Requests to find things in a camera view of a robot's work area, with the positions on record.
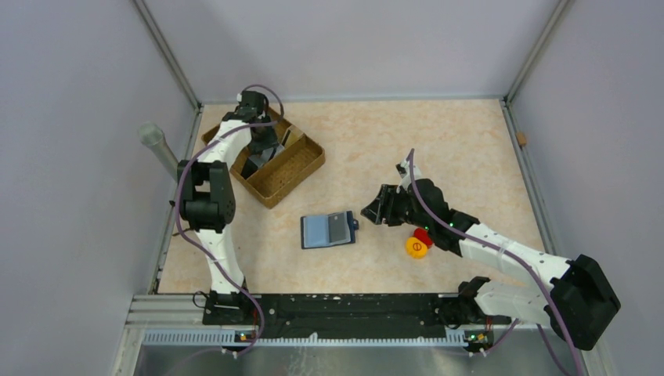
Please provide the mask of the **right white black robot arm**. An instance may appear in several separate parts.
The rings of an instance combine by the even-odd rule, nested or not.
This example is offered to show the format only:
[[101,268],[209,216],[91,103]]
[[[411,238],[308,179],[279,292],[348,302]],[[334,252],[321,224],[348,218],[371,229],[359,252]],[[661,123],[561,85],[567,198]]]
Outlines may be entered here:
[[478,287],[459,301],[460,315],[470,323],[486,316],[509,316],[549,324],[559,338],[590,351],[621,308],[594,258],[550,255],[511,240],[451,208],[430,179],[418,179],[407,188],[382,185],[361,214],[376,225],[408,224],[426,230],[437,248],[523,283],[514,286],[476,277]]

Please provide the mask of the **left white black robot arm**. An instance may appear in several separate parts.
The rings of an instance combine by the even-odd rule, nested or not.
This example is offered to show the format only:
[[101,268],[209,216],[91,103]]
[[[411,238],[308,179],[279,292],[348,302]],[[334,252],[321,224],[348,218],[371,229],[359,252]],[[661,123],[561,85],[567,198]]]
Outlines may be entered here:
[[261,157],[278,149],[275,127],[284,113],[270,115],[269,92],[258,84],[243,89],[235,109],[222,118],[208,144],[177,167],[175,209],[197,236],[187,242],[205,254],[211,271],[204,311],[221,312],[233,324],[248,319],[252,297],[243,286],[232,240],[236,199],[230,169],[242,151]]

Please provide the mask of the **navy blue card holder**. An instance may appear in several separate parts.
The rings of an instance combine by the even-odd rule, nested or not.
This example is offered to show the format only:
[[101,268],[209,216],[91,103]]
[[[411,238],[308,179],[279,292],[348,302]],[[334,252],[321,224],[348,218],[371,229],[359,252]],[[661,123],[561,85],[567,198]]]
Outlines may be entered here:
[[300,218],[301,248],[331,248],[356,242],[359,221],[352,211]]

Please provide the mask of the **dark grey credit card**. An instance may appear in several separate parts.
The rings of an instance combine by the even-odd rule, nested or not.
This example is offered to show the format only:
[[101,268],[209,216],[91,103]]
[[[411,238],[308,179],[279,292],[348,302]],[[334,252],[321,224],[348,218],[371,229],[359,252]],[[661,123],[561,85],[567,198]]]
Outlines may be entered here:
[[248,158],[244,163],[244,166],[242,168],[242,171],[241,171],[240,175],[244,179],[249,179],[259,169],[260,169],[260,166],[258,164],[256,164],[253,159]]

